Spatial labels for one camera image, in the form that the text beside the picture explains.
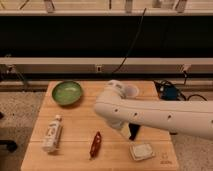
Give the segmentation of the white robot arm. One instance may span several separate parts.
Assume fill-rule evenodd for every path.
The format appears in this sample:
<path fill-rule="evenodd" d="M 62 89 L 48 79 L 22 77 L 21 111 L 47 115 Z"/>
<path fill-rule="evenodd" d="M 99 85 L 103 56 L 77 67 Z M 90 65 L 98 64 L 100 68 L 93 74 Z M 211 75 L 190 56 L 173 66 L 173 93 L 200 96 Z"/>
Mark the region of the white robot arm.
<path fill-rule="evenodd" d="M 110 80 L 94 103 L 94 111 L 114 129 L 123 122 L 213 140 L 213 101 L 136 100 L 139 90 Z"/>

